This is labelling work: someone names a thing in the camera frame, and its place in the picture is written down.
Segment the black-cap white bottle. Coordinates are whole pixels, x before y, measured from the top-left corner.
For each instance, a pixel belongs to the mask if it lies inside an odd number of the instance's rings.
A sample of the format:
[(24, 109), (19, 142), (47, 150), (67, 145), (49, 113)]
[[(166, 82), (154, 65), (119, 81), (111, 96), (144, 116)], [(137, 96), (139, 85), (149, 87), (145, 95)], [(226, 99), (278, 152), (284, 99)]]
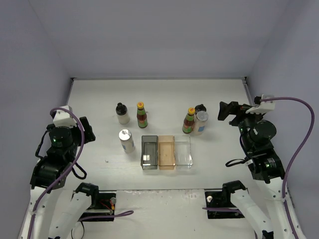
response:
[(206, 109), (206, 107), (204, 106), (204, 104), (199, 104), (199, 105), (197, 105), (197, 106), (195, 107), (195, 113), (196, 113), (196, 114), (197, 114), (198, 112), (200, 112), (200, 111), (204, 111), (204, 112), (207, 111), (207, 109)]
[(116, 106), (116, 114), (120, 124), (127, 124), (130, 121), (128, 109), (126, 105), (118, 103)]

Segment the silver-cap white jar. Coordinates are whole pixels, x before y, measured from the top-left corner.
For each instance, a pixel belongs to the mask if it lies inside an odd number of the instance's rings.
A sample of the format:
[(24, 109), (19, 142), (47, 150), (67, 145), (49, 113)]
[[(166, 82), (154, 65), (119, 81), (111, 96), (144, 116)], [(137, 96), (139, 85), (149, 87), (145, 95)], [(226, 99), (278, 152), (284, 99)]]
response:
[(123, 129), (119, 132), (119, 139), (125, 153), (132, 153), (135, 151), (133, 136), (128, 129)]
[(193, 133), (195, 135), (203, 134), (208, 118), (209, 115), (206, 111), (199, 111), (196, 114), (196, 119), (193, 127)]

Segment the red sauce bottle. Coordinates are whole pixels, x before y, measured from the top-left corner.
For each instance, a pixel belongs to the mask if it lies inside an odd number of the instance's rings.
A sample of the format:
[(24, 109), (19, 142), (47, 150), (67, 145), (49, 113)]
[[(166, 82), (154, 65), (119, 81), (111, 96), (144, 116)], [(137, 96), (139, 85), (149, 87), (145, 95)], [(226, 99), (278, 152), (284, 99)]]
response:
[(147, 113), (143, 102), (137, 103), (137, 120), (140, 128), (148, 126)]
[(195, 115), (195, 108), (189, 108), (183, 121), (183, 126), (182, 126), (183, 133), (189, 134), (192, 132), (194, 121), (195, 121), (194, 115)]

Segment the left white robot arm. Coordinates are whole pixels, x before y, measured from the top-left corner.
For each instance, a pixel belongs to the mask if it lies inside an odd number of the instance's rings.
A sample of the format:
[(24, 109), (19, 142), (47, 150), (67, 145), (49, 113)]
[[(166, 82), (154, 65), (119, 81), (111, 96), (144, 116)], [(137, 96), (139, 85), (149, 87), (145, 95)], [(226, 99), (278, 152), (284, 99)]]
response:
[(82, 182), (58, 223), (51, 223), (67, 176), (75, 172), (73, 167), (78, 166), (83, 146), (96, 137), (86, 117), (55, 121), (47, 126), (45, 134), (51, 146), (45, 156), (39, 155), (40, 148), (35, 152), (38, 162), (30, 181), (30, 202), (21, 234), (28, 239), (65, 239), (82, 214), (100, 202), (99, 187)]

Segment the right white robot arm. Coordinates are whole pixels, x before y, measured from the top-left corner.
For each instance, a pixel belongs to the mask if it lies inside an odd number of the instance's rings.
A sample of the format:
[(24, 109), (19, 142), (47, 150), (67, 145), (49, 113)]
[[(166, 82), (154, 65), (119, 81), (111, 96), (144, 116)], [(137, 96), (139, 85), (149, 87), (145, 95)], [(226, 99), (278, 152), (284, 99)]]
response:
[(244, 164), (261, 190), (268, 214), (254, 202), (240, 181), (223, 184), (221, 201), (226, 205), (233, 204), (259, 239), (304, 239), (306, 236), (286, 187), (288, 171), (271, 143), (277, 133), (276, 127), (263, 119), (264, 114), (274, 110), (274, 100), (261, 97), (257, 107), (220, 102), (219, 107), (218, 120), (235, 116), (229, 124), (239, 128), (240, 144), (246, 155)]

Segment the clear transparent bin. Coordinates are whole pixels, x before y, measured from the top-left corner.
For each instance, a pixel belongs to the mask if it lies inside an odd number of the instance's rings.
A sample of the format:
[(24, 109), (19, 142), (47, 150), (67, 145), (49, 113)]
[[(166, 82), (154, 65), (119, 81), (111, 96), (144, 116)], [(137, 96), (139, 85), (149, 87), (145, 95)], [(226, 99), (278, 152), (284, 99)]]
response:
[(174, 156), (177, 169), (190, 169), (193, 166), (189, 135), (174, 136)]

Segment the orange transparent bin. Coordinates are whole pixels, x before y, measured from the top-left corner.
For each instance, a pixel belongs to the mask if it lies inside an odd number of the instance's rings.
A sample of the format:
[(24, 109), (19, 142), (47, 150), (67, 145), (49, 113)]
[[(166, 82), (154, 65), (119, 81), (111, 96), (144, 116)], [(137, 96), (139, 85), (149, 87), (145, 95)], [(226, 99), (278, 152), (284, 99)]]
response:
[(174, 143), (173, 135), (158, 136), (158, 166), (160, 170), (174, 170)]

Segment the grey transparent bin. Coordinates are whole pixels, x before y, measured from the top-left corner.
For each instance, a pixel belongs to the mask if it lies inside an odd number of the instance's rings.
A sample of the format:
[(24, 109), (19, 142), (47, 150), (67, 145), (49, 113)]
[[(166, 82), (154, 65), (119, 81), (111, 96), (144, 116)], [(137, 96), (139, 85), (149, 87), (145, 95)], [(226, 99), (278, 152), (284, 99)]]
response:
[(141, 167), (143, 170), (158, 168), (157, 135), (142, 135)]

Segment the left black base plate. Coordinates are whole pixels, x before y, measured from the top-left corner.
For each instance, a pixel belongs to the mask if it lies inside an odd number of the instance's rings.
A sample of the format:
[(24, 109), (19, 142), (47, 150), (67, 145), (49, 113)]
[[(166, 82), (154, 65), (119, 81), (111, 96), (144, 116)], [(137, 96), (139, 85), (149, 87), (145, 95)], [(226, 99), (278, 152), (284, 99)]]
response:
[(100, 191), (95, 205), (90, 206), (81, 216), (82, 222), (113, 222), (114, 218), (103, 218), (113, 216), (115, 213), (116, 192)]

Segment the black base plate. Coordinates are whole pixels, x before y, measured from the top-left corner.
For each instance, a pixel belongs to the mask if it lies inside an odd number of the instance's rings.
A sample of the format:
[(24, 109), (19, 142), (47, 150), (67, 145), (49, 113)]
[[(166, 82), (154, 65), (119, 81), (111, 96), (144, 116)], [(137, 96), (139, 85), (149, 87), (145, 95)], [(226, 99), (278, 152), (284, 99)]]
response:
[[(206, 208), (218, 208), (218, 209), (230, 209), (237, 210), (237, 208), (225, 199), (222, 190), (206, 190)], [(244, 216), (239, 212), (217, 212), (207, 210), (207, 218), (209, 220), (221, 220), (221, 219), (242, 219)]]
[(115, 213), (116, 192), (100, 191), (95, 205), (90, 206), (81, 216), (82, 222), (113, 222), (114, 218), (103, 218), (113, 216)]

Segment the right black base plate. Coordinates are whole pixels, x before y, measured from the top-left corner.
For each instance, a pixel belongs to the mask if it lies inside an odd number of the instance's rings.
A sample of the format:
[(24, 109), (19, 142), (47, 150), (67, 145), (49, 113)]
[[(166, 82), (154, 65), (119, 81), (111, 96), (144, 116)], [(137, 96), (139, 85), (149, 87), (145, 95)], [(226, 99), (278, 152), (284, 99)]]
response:
[[(222, 190), (206, 190), (206, 208), (218, 208), (218, 209), (230, 209), (237, 210), (237, 208), (225, 199)], [(217, 212), (207, 210), (207, 218), (209, 220), (221, 220), (221, 219), (242, 219), (244, 216), (239, 212)]]

